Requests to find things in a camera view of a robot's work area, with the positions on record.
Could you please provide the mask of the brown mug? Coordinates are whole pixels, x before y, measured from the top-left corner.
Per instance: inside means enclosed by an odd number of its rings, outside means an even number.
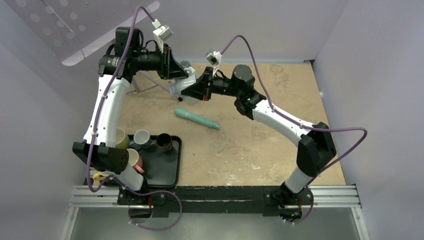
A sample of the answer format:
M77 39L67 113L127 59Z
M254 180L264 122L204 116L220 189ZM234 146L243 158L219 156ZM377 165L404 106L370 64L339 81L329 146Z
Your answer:
M150 145L159 147L163 152L169 152L173 148L173 140L171 135L161 133Z

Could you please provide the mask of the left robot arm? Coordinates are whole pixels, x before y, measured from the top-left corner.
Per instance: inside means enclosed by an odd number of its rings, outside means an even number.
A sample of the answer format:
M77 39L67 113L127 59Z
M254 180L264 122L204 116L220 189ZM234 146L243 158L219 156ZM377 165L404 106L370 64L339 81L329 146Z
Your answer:
M153 51L147 50L141 30L118 27L115 42L106 50L98 64L98 90L93 115L81 142L75 141L72 152L86 164L86 178L90 169L105 172L131 189L129 197L138 205L146 203L149 191L143 187L144 177L129 164L126 148L117 148L117 124L121 107L134 75L139 71L155 71L164 80L188 77L188 73L174 59L165 41L173 32L167 25L153 31Z

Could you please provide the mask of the pink mug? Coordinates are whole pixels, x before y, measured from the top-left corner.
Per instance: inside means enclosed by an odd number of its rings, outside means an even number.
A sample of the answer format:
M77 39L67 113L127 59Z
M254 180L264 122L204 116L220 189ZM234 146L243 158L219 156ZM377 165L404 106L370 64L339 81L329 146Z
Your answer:
M133 148L128 148L128 164L135 169L139 174L143 174L143 160L139 152Z

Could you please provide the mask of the blue-grey mug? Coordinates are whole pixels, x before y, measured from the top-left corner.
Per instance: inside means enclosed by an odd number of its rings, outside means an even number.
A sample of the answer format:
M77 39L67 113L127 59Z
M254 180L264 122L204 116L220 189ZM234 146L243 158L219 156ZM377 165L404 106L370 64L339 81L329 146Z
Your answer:
M129 146L137 151L149 149L152 145L151 135L147 130L138 130L134 133L133 139L129 142Z

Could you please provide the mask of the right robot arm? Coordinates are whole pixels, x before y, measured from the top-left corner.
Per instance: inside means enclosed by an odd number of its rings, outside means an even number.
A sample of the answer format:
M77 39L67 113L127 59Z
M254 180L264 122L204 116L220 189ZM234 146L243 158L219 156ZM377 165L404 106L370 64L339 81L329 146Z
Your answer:
M270 104L268 97L254 88L254 83L255 77L247 65L237 65L231 77L215 76L213 68L206 67L202 75L185 84L180 93L200 101L210 100L212 94L235 97L234 106L241 115L289 139L297 147L296 168L282 183L280 196L292 204L300 198L300 191L336 156L334 140L327 124L313 124L284 112Z

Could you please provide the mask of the green mug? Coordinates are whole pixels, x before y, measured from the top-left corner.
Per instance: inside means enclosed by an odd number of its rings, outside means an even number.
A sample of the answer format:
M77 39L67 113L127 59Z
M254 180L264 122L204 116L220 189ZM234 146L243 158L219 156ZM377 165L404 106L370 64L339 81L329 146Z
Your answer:
M126 134L126 132L118 127L116 129L116 145L115 148L117 149L128 149L130 147L130 139L129 136Z

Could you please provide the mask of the dark teal cup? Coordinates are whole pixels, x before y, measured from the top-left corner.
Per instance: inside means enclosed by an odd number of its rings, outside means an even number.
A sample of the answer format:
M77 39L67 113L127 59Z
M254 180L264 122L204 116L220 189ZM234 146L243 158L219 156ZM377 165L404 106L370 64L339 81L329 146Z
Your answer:
M191 64L190 64L190 62L189 62L188 60L181 60L181 61L179 62L179 65L180 65L182 68L189 68L189 67L191 66Z

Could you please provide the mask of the light grey mug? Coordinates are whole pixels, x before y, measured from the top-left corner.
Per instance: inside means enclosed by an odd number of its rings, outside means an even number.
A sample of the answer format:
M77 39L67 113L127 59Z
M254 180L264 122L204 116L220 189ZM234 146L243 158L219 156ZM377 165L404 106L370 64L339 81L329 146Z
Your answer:
M169 91L171 97L174 99L186 99L187 96L183 95L183 90L190 87L191 85L196 83L196 75L191 74L186 78L176 79L173 83L169 85Z

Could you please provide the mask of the yellow mug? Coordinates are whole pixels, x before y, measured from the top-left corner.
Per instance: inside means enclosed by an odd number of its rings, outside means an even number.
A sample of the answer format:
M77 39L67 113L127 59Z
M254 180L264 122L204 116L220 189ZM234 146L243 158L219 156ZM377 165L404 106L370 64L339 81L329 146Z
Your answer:
M105 180L105 178L106 177L104 175L102 175L100 172L96 172L95 174L92 175L92 179L94 181L98 181L98 182Z

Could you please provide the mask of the white metronome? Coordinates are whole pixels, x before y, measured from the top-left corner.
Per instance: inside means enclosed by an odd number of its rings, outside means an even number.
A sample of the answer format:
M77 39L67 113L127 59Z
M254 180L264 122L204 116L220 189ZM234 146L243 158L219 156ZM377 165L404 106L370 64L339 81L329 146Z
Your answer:
M192 66L186 67L185 70L188 71L188 78L185 80L184 86L189 87L195 84L197 81L196 70ZM182 99L190 106L194 106L196 103L199 102L198 99L186 95L183 95Z

